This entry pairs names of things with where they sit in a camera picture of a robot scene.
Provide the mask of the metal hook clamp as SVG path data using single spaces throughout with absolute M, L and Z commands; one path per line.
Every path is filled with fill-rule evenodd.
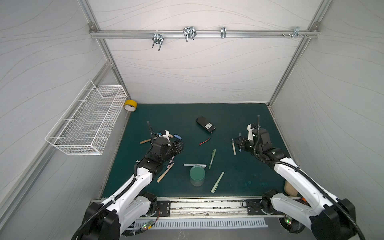
M 186 27 L 183 29 L 183 35 L 185 37 L 186 42 L 189 41 L 189 39 L 194 40 L 197 32 L 195 27 Z

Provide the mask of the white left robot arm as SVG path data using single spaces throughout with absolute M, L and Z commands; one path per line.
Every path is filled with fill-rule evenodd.
M 184 142 L 171 138 L 169 131 L 160 135 L 150 128 L 151 147 L 134 165 L 133 175 L 101 203 L 91 203 L 73 240 L 118 240 L 126 229 L 143 215 L 157 213 L 157 197 L 144 192 L 165 164 L 184 150 Z

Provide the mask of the brown orange marker pen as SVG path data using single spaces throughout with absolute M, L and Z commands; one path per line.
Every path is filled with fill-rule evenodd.
M 152 139 L 147 139 L 147 140 L 141 141 L 140 144 L 148 143 L 148 142 L 151 142 L 151 141 L 152 141 Z

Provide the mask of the cork sanding block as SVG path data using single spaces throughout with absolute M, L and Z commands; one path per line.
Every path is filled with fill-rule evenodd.
M 288 181 L 285 181 L 284 191 L 291 197 L 296 197 L 299 193 Z

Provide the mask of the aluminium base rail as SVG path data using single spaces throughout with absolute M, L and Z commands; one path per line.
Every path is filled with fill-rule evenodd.
M 260 202 L 261 196 L 167 198 L 158 201 L 171 202 L 170 218 L 248 218 L 246 200 Z

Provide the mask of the beige fountain pen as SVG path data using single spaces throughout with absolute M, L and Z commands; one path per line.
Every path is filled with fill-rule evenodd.
M 234 139 L 231 139 L 231 141 L 232 141 L 233 153 L 234 153 L 234 155 L 236 156 L 237 152 L 236 152 L 235 141 L 234 141 Z

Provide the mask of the black battery box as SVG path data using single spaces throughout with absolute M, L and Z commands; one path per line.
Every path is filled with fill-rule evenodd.
M 198 117 L 196 119 L 196 122 L 197 124 L 199 124 L 200 126 L 203 127 L 203 129 L 205 129 L 206 131 L 208 131 L 209 133 L 212 133 L 216 127 L 212 124 L 211 121 L 209 121 L 207 118 L 205 117 Z

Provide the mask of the metal u-bolt clamp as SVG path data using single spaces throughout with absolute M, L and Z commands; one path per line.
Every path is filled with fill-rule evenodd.
M 159 34 L 159 33 L 155 33 L 153 34 L 153 37 L 152 37 L 152 48 L 154 48 L 155 45 L 158 45 L 158 51 L 161 50 L 161 47 L 162 47 L 162 44 L 164 42 L 164 37 L 163 35 Z

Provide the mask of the aluminium cross rail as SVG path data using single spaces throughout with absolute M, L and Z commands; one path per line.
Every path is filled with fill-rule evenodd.
M 290 34 L 293 30 L 228 30 L 225 39 L 271 39 L 284 38 L 282 34 Z M 221 39 L 221 30 L 196 30 L 195 39 Z M 308 34 L 309 38 L 317 38 L 321 32 L 300 30 Z M 93 39 L 152 39 L 153 34 L 159 33 L 164 39 L 183 39 L 182 30 L 166 31 L 97 31 L 90 33 Z

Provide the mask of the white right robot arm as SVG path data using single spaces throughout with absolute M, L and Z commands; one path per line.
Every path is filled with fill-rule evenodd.
M 247 131 L 246 136 L 233 140 L 234 145 L 274 170 L 305 199 L 304 203 L 299 202 L 270 190 L 259 203 L 264 214 L 280 212 L 285 215 L 287 225 L 295 220 L 311 230 L 318 240 L 349 240 L 354 236 L 365 239 L 351 201 L 336 197 L 316 183 L 282 149 L 273 146 L 269 132 L 259 123 L 248 125 Z

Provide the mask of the green lidded round container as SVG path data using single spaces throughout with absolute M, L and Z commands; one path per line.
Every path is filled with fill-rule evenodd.
M 190 169 L 190 182 L 195 187 L 200 187 L 205 181 L 205 169 L 201 166 L 193 166 Z

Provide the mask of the dark green pen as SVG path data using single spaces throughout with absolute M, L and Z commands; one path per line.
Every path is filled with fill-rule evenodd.
M 212 155 L 211 155 L 211 161 L 210 161 L 210 164 L 209 164 L 209 169 L 211 169 L 212 167 L 212 164 L 213 164 L 213 161 L 214 161 L 214 158 L 215 158 L 215 155 L 216 155 L 216 149 L 213 149 L 212 151 Z

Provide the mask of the pale blue white pen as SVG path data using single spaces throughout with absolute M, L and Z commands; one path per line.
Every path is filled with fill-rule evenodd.
M 195 167 L 195 166 L 199 166 L 199 167 L 202 167 L 202 168 L 206 168 L 207 165 L 205 164 L 184 164 L 184 167 Z

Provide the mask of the light green pen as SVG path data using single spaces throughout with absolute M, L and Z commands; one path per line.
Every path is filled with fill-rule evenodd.
M 219 186 L 219 183 L 222 179 L 222 177 L 224 176 L 225 172 L 222 172 L 221 175 L 219 176 L 219 178 L 217 179 L 217 181 L 215 182 L 214 186 L 212 187 L 211 189 L 211 193 L 215 193 L 215 191 L 217 190 L 218 186 Z

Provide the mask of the metal bracket clamp right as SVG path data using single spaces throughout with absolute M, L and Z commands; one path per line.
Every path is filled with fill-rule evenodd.
M 292 33 L 286 35 L 286 34 L 282 34 L 282 36 L 284 38 L 290 38 L 290 39 L 295 39 L 295 38 L 301 38 L 301 39 L 304 39 L 304 38 L 308 38 L 309 35 L 308 34 L 303 34 L 300 32 L 300 28 L 299 27 L 296 27 L 293 29 Z

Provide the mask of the yellow tape roll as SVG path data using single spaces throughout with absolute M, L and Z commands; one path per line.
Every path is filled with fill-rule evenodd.
M 126 100 L 124 103 L 124 109 L 128 112 L 135 112 L 138 107 L 138 103 L 134 100 Z

